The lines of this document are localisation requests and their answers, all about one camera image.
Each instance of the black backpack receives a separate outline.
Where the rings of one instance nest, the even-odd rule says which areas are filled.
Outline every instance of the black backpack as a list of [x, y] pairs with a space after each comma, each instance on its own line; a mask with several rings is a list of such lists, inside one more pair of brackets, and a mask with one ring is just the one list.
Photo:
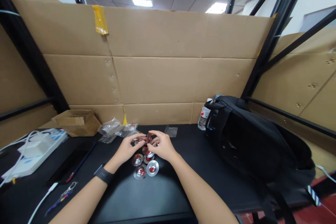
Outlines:
[[296, 223], [282, 193], [305, 188], [314, 179], [315, 164], [308, 145], [283, 127], [251, 113], [242, 99], [219, 96], [204, 106], [211, 110], [206, 135], [228, 164], [251, 178], [268, 223], [277, 223], [270, 195], [286, 223]]

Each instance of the water bottle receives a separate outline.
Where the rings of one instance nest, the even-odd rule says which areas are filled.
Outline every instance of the water bottle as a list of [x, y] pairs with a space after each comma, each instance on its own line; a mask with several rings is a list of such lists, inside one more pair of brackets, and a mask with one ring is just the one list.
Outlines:
[[200, 130], [205, 130], [205, 124], [207, 123], [206, 121], [208, 119], [209, 113], [210, 113], [210, 109], [203, 106], [203, 108], [201, 110], [201, 114], [200, 114], [199, 119], [198, 119], [198, 124], [197, 124], [197, 126]]

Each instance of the cardboard box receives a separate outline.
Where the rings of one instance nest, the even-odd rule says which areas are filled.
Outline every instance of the cardboard box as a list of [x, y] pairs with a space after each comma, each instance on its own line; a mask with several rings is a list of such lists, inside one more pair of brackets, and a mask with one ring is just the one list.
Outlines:
[[93, 110], [67, 110], [52, 120], [72, 137], [92, 137], [100, 126], [94, 114]]

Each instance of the hand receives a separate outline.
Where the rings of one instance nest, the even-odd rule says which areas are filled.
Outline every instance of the hand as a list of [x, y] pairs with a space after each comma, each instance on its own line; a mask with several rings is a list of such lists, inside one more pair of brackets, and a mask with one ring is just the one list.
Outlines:
[[168, 162], [178, 155], [167, 134], [161, 131], [149, 131], [149, 133], [156, 135], [156, 138], [154, 138], [150, 144], [147, 144], [149, 151], [154, 152]]
[[[140, 141], [137, 145], [132, 146], [131, 143], [136, 138], [142, 141]], [[145, 144], [144, 139], [146, 139], [146, 135], [142, 133], [134, 134], [132, 136], [124, 138], [117, 152], [104, 166], [104, 169], [107, 170], [109, 173], [114, 174], [120, 165], [130, 159], [133, 154]]]

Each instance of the red floor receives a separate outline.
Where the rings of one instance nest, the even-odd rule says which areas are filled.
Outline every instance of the red floor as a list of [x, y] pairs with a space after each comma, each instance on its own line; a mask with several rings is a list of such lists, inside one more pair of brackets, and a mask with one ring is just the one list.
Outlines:
[[[312, 185], [318, 183], [321, 179], [314, 180]], [[259, 218], [264, 216], [264, 212], [258, 212]], [[244, 224], [253, 223], [252, 214], [244, 213], [240, 215]], [[297, 224], [331, 224], [336, 223], [336, 194], [322, 200], [321, 206], [311, 206], [294, 213]]]

